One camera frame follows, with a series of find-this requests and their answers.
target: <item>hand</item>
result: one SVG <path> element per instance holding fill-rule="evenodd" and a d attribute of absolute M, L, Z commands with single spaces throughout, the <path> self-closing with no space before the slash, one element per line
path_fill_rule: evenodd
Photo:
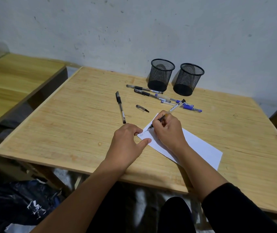
<path fill-rule="evenodd" d="M 155 133 L 160 141 L 177 157 L 181 149 L 189 147 L 182 130 L 182 124 L 180 121 L 169 114 L 162 120 L 162 123 L 158 120 L 166 111 L 162 110 L 152 121 Z"/>
<path fill-rule="evenodd" d="M 110 165 L 125 172 L 152 141 L 150 138 L 145 138 L 136 144 L 133 138 L 142 132 L 143 130 L 134 124 L 126 123 L 121 126 L 113 135 L 105 160 Z"/>

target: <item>black pants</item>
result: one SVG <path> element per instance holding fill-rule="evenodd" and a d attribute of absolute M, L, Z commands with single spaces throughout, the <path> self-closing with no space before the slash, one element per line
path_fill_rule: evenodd
<path fill-rule="evenodd" d="M 125 232 L 125 224 L 125 194 L 117 182 L 104 198 L 86 232 Z M 196 232 L 191 211 L 180 197 L 168 199 L 160 211 L 158 233 L 171 232 Z"/>

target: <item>left hand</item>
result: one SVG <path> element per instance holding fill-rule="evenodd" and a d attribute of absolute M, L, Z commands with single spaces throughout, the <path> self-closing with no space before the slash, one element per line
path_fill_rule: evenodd
<path fill-rule="evenodd" d="M 143 149 L 152 141 L 150 138 L 143 139 L 136 144 L 134 136 L 143 130 L 134 124 L 126 123 L 115 131 L 111 145 L 106 154 L 105 161 L 110 166 L 125 170 L 140 156 Z"/>

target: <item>black sleeve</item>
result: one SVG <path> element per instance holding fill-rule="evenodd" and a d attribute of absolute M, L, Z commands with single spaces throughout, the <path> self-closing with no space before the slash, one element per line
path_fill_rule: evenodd
<path fill-rule="evenodd" d="M 202 209 L 216 233 L 277 232 L 277 224 L 231 183 L 206 196 Z"/>

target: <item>forearm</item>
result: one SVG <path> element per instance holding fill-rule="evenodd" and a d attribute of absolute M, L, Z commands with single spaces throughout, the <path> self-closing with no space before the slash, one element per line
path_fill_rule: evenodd
<path fill-rule="evenodd" d="M 186 170 L 201 202 L 213 190 L 228 182 L 191 147 L 185 146 L 175 154 Z"/>
<path fill-rule="evenodd" d="M 103 161 L 63 203 L 31 233 L 85 233 L 99 205 L 123 171 Z"/>

